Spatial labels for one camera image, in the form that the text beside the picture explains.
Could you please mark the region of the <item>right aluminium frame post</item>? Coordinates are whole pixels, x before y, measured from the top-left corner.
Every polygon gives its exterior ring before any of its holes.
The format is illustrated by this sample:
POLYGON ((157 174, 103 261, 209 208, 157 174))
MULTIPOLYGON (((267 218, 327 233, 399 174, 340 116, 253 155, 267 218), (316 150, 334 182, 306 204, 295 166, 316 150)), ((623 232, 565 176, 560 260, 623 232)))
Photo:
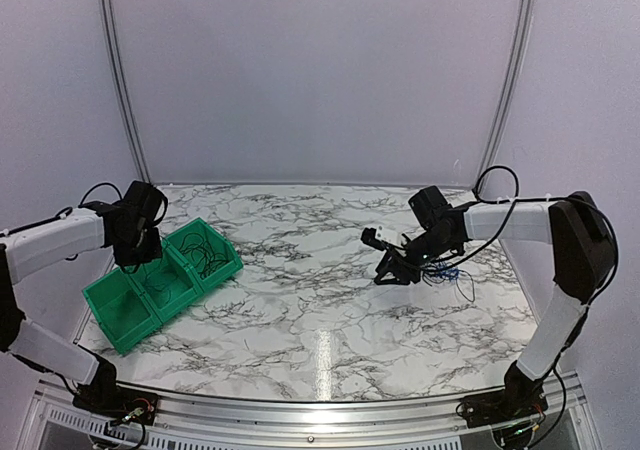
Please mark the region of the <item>right aluminium frame post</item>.
POLYGON ((510 107, 524 65, 534 4, 535 0, 519 0, 516 25, 508 55, 507 67, 496 110, 492 118, 488 140, 477 172, 476 186, 479 189, 482 189, 481 179, 485 175, 485 172, 495 162, 500 143, 506 131, 510 107))

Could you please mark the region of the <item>back aluminium frame rail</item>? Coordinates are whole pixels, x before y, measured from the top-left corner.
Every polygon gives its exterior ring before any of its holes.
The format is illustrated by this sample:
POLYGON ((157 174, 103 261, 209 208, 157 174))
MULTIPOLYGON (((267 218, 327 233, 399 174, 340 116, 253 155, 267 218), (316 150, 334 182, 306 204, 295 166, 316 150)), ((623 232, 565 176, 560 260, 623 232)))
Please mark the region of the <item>back aluminium frame rail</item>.
POLYGON ((443 187, 445 189, 453 190, 471 190, 472 184, 454 184, 454 183, 434 183, 434 182, 422 182, 422 183, 379 183, 379 182, 351 182, 351 181, 297 181, 297 180, 239 180, 239 181, 180 181, 180 180, 153 180, 152 183, 155 186, 177 186, 177 185, 257 185, 257 186, 349 186, 349 187, 391 187, 391 188, 423 188, 430 185, 443 187))

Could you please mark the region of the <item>green three-compartment plastic bin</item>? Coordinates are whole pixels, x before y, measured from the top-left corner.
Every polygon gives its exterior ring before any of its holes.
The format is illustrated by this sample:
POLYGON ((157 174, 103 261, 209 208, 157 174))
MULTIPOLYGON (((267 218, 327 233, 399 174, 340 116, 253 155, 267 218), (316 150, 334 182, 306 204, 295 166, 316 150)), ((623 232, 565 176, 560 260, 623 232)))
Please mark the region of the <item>green three-compartment plastic bin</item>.
POLYGON ((126 355, 242 268, 232 243, 197 218, 162 240, 160 259, 116 268, 83 295, 106 339, 126 355))

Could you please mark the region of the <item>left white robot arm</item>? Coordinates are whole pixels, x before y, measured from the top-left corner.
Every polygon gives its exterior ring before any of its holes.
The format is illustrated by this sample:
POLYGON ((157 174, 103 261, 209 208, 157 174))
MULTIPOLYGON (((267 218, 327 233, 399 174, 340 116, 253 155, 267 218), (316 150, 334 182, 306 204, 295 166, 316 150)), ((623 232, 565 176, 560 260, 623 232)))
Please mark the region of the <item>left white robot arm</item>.
POLYGON ((125 408, 126 393, 109 375, 113 366, 43 327, 18 307, 14 286, 76 255, 113 252, 119 267, 139 268, 162 256, 158 225, 168 209, 164 193, 134 181, 113 203, 82 201, 53 217, 1 232, 1 351, 45 372, 88 386, 86 396, 106 415, 125 408))

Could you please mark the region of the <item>aluminium frame post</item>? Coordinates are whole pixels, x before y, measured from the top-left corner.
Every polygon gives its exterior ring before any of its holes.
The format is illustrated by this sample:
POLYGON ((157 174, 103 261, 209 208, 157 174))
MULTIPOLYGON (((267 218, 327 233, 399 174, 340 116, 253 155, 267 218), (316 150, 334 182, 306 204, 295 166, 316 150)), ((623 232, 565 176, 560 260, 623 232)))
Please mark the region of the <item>aluminium frame post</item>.
POLYGON ((479 189, 482 189, 481 179, 485 175, 485 172, 495 162, 500 143, 506 131, 510 107, 524 65, 534 4, 535 0, 519 0, 516 25, 508 55, 507 67, 496 110, 492 118, 488 140, 477 172, 476 186, 479 189))
POLYGON ((151 183, 152 178, 144 155, 142 138, 138 129, 125 65, 122 58, 114 0, 98 0, 98 2, 109 68, 114 84, 118 109, 124 126, 126 140, 137 176, 140 180, 146 183, 151 183))

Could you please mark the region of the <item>front aluminium rail base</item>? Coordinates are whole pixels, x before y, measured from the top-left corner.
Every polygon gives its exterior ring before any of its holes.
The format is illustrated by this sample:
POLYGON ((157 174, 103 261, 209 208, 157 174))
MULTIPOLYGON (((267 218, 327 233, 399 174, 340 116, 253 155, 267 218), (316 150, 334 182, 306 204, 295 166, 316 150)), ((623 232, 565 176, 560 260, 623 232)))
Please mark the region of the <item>front aluminium rail base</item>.
POLYGON ((542 411, 472 428, 469 393, 364 402, 285 402, 213 397, 131 385, 156 395, 155 419, 111 426, 73 406, 60 380, 42 377, 19 449, 599 449, 576 373, 549 378, 542 411))

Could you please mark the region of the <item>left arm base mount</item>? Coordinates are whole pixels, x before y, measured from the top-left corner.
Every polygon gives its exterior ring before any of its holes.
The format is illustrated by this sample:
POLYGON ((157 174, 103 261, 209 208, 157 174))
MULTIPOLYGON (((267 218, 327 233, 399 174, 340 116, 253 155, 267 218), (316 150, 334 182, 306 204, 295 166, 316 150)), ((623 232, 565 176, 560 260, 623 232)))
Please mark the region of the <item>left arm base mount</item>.
POLYGON ((145 426, 154 423, 158 403, 158 394, 127 387, 118 387, 115 395, 106 403, 98 403, 86 395, 75 396, 72 400, 73 406, 81 410, 109 417, 117 422, 124 422, 124 418, 131 415, 133 422, 145 426))

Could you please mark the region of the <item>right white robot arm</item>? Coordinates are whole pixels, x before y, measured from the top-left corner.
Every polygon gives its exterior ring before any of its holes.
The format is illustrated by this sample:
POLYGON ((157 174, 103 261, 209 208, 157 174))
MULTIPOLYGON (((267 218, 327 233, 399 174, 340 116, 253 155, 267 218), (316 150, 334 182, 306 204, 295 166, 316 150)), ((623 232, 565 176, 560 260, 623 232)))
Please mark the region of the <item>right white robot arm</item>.
POLYGON ((619 247, 608 217, 586 191, 561 197, 485 200, 452 205, 436 186, 410 200, 423 231, 415 238, 366 228, 362 242, 383 254, 376 268, 378 285, 410 285, 470 260, 465 246, 488 247, 498 239, 544 243, 551 247, 554 276, 551 301, 531 340, 504 376, 499 392, 466 399, 475 414, 487 410, 515 418, 535 404, 554 370, 588 318, 594 301, 612 283, 619 247))

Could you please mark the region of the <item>left aluminium frame post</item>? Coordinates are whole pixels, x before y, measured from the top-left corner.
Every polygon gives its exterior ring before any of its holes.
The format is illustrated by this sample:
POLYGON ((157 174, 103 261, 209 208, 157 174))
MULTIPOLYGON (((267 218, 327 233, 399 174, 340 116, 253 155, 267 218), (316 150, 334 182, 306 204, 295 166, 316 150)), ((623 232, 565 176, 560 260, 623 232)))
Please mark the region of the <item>left aluminium frame post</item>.
POLYGON ((126 140, 137 176, 140 180, 146 183, 151 183, 152 178, 144 155, 142 138, 138 129, 125 65, 122 58, 114 0, 98 0, 98 2, 109 68, 114 84, 118 109, 124 126, 126 140))

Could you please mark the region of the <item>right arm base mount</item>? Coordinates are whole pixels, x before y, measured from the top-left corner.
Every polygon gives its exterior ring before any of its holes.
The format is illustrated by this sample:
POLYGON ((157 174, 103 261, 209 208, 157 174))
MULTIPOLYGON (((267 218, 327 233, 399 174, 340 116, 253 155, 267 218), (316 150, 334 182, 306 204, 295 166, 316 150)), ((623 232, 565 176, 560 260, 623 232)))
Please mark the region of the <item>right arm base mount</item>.
POLYGON ((510 402, 503 390, 467 395, 455 409, 468 428, 496 425, 529 416, 541 415, 548 409, 544 394, 535 395, 521 402, 510 402))

